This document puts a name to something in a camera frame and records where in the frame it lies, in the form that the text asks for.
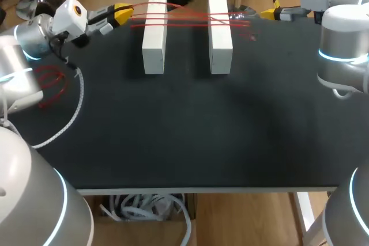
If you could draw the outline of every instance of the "white table leg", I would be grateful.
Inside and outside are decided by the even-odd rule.
[[[317,220],[310,226],[310,229],[304,234],[302,241],[304,246],[318,246],[324,240],[322,217],[323,212],[320,213]]]
[[[305,234],[315,221],[314,213],[312,212],[310,204],[309,194],[308,192],[295,192],[293,195],[298,208],[300,226],[303,234]]]
[[[294,194],[300,226],[303,234],[304,246],[318,246],[324,240],[322,227],[323,212],[315,220],[312,212],[308,192],[295,192]]]

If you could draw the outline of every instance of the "wooden floor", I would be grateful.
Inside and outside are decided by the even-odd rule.
[[[14,5],[18,0],[6,0],[8,27],[22,22],[16,17]],[[79,0],[87,9],[97,9],[114,2],[138,3],[147,0]],[[242,0],[244,5],[260,12],[273,7],[272,0]],[[299,5],[299,0],[280,0],[282,6]],[[205,12],[207,0],[194,0],[190,7]],[[137,12],[144,12],[138,7]],[[317,216],[323,209],[325,192],[311,193]],[[171,222],[107,222],[96,221],[93,246],[179,245],[185,233],[185,223]],[[189,245],[300,245],[299,227],[293,216],[293,205],[287,193],[270,194],[200,194],[197,219],[193,220]]]

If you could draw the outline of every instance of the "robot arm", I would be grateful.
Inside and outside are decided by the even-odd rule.
[[[28,60],[39,60],[51,52],[55,38],[83,47],[88,44],[89,37],[97,33],[106,35],[124,24],[132,13],[132,6],[126,3],[87,11],[79,1],[66,0],[54,17],[41,14],[1,35],[13,35]]]
[[[329,8],[322,20],[318,80],[335,90],[368,92],[369,3]]]
[[[368,93],[369,0],[301,0],[321,23],[319,82],[337,90]]]
[[[125,3],[89,12],[79,1],[66,0],[56,10],[54,17],[41,14],[2,33],[0,115],[5,114],[5,111],[12,113],[22,110],[43,98],[27,60],[39,60],[53,50],[51,47],[56,44],[61,46],[68,41],[79,47],[85,46],[90,36],[96,33],[106,35],[124,24],[132,13],[132,6]]]

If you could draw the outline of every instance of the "glowing blue ring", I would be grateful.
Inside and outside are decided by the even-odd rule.
[[[350,193],[350,201],[351,201],[351,206],[353,209],[353,213],[355,213],[355,216],[358,220],[358,222],[360,223],[360,225],[362,226],[362,228],[364,229],[364,231],[367,233],[367,235],[369,236],[369,228],[367,227],[367,225],[365,224],[364,220],[362,219],[362,217],[359,214],[359,211],[357,210],[355,201],[353,200],[353,191],[352,191],[352,183],[353,183],[353,177],[355,175],[357,171],[357,168],[355,169],[355,171],[353,172],[352,176],[351,176],[351,180],[350,180],[350,187],[349,187],[349,193]]]
[[[335,57],[331,57],[331,56],[324,54],[320,49],[318,50],[318,52],[319,52],[319,55],[325,59],[333,60],[335,62],[351,62],[353,65],[359,65],[361,63],[365,63],[366,61],[368,61],[368,55],[369,55],[369,53],[366,53],[365,55],[362,55],[356,58],[335,58]]]
[[[57,174],[60,177],[60,180],[62,181],[62,185],[63,185],[63,192],[64,192],[64,200],[63,200],[63,207],[62,207],[62,212],[60,213],[60,217],[59,220],[57,222],[57,224],[55,225],[54,230],[52,231],[50,237],[46,240],[46,242],[43,244],[43,246],[49,246],[50,243],[52,242],[52,240],[54,239],[54,237],[57,235],[58,230],[60,229],[60,226],[62,225],[63,219],[65,217],[65,212],[67,210],[67,200],[68,200],[68,195],[67,195],[67,185],[62,177],[62,175],[54,168],[54,170],[57,172]]]
[[[19,25],[17,25],[15,28],[14,28],[14,38],[18,41],[18,37],[17,37],[17,29],[18,29],[18,26]],[[35,57],[32,57],[30,54],[28,54],[27,52],[25,52],[24,50],[23,50],[23,53],[24,53],[24,55],[28,58],[28,59],[31,59],[31,60],[39,60],[39,59],[41,59],[41,58],[35,58]]]

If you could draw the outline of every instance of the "white cable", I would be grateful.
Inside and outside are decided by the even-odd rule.
[[[82,71],[77,68],[76,69],[77,75],[80,79],[80,98],[78,100],[78,104],[77,104],[77,108],[76,111],[74,112],[74,115],[71,117],[70,121],[67,123],[67,125],[64,126],[63,129],[61,129],[60,131],[58,131],[55,135],[53,135],[51,138],[49,138],[48,140],[34,145],[32,146],[34,149],[39,149],[41,147],[44,147],[45,145],[48,145],[49,143],[51,143],[52,141],[54,141],[55,139],[57,139],[60,135],[62,135],[72,124],[73,122],[76,120],[78,114],[80,113],[81,107],[82,107],[82,103],[83,103],[83,98],[84,98],[84,89],[85,89],[85,85],[84,85],[84,80],[83,80],[83,75],[82,75]]]
[[[120,195],[117,195],[115,200],[114,196],[110,195],[109,197],[109,208],[106,209],[103,205],[100,205],[100,208],[103,212],[105,212],[109,217],[111,217],[114,221],[164,221],[167,219],[167,213],[169,209],[173,208],[173,203],[176,203],[180,210],[183,210],[184,218],[186,220],[186,234],[183,237],[181,246],[187,245],[191,236],[191,219],[189,216],[189,212],[185,206],[185,196],[182,194],[182,200],[174,197],[171,194],[155,194],[155,195],[140,195],[140,194],[130,194],[127,195],[120,206],[120,212],[123,215],[123,218],[119,217],[116,214],[116,209],[119,208],[119,201],[121,199]],[[169,200],[169,205],[166,209],[161,211],[160,213],[154,213],[153,207],[155,204],[162,200]]]
[[[337,89],[332,89],[333,91],[333,94],[338,98],[338,99],[341,99],[341,100],[346,100],[346,99],[349,99],[352,95],[352,92],[347,92],[346,94],[344,95],[341,95]]]
[[[183,204],[183,202],[181,200],[179,200],[177,197],[174,197],[171,194],[167,194],[167,195],[163,195],[163,196],[165,198],[168,198],[168,199],[176,202],[183,210],[183,215],[184,215],[184,218],[186,220],[187,229],[186,229],[186,234],[184,234],[184,237],[183,237],[183,240],[182,240],[182,243],[180,244],[180,246],[186,246],[187,243],[190,240],[191,229],[192,229],[189,212],[187,211],[186,206]]]
[[[3,118],[3,126],[5,128],[9,127],[9,121],[7,119],[7,99],[6,99],[6,95],[5,95],[5,90],[3,88],[2,85],[0,85],[0,93],[1,93],[1,99],[2,99],[2,110],[3,110],[3,114],[4,114],[4,118]]]
[[[4,118],[1,118],[0,119],[0,123],[1,123],[1,125],[3,127],[9,128],[11,131],[13,131],[14,133],[16,133],[20,137],[22,137],[21,134],[18,132],[17,128],[14,126],[14,124],[12,122],[10,122],[9,120],[5,124],[5,119]]]

